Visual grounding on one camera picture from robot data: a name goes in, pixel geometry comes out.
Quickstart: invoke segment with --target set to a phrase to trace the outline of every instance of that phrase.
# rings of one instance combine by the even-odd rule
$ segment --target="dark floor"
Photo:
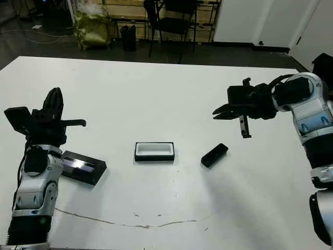
[[[109,49],[93,49],[81,51],[78,49],[75,37],[63,37],[55,43],[37,44],[35,42],[53,42],[58,38],[36,34],[29,31],[35,24],[45,24],[36,30],[48,34],[70,34],[72,31],[68,23],[54,27],[44,23],[43,19],[33,22],[12,20],[0,26],[0,69],[18,56],[63,57],[78,59],[138,61],[145,63],[178,63],[181,44],[155,43],[151,58],[148,57],[149,42],[137,42],[135,52],[125,52],[121,41],[115,41]],[[297,61],[285,53],[253,51],[250,48],[216,47],[212,45],[197,45],[195,52],[188,46],[184,51],[182,64],[243,66],[243,67],[269,67],[269,68],[295,68],[306,71]]]

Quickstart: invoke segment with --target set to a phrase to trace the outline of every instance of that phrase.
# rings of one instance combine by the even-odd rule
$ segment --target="chair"
[[[171,18],[164,17],[160,19],[159,12],[165,4],[165,8],[168,11],[179,12],[183,14],[183,18]],[[193,38],[193,51],[196,44],[196,27],[197,27],[197,2],[194,0],[163,0],[162,4],[158,6],[157,0],[144,0],[144,8],[148,14],[148,20],[151,25],[151,45],[149,51],[149,57],[151,57],[152,46],[155,36],[155,31],[160,32],[160,39],[162,42],[162,32],[170,32],[181,35],[181,41],[186,39],[188,30],[191,28],[191,19],[195,15],[194,22],[194,38]],[[185,20],[185,15],[189,15],[189,19]]]

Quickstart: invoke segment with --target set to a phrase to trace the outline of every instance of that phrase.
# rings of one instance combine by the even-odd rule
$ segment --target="black trash bin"
[[[123,41],[123,46],[125,51],[135,51],[135,25],[128,27],[127,25],[120,29],[121,39]]]

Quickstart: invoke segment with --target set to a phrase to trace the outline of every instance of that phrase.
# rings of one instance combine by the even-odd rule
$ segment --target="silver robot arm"
[[[333,106],[328,99],[328,87],[313,73],[300,73],[285,83],[304,79],[309,84],[311,95],[303,101],[274,106],[279,111],[290,110],[293,123],[310,161],[311,179],[317,191],[310,197],[310,209],[318,237],[328,245],[333,242]]]
[[[48,233],[58,196],[62,173],[62,151],[66,127],[85,126],[85,120],[61,120],[63,109],[60,88],[52,89],[41,110],[26,107],[9,108],[5,115],[27,143],[17,176],[12,218],[7,245],[0,250],[48,250]]]
[[[240,118],[242,135],[250,138],[247,116],[272,119],[278,111],[291,111],[293,123],[311,164],[311,179],[318,189],[310,197],[314,230],[333,244],[333,104],[327,84],[313,73],[280,76],[270,84],[228,88],[228,104],[214,111],[214,119]]]

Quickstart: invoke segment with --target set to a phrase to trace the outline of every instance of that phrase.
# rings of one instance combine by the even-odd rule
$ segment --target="white table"
[[[50,233],[52,247],[96,249],[328,249],[315,235],[308,199],[310,164],[290,113],[216,121],[227,87],[251,77],[268,83],[293,69],[144,64],[19,57],[0,71],[0,107],[40,109],[59,86],[67,129],[62,150],[103,159],[90,186],[64,177]],[[0,242],[25,139],[0,115]],[[175,161],[138,164],[135,142],[174,142]],[[211,170],[201,157],[218,143],[227,156]]]

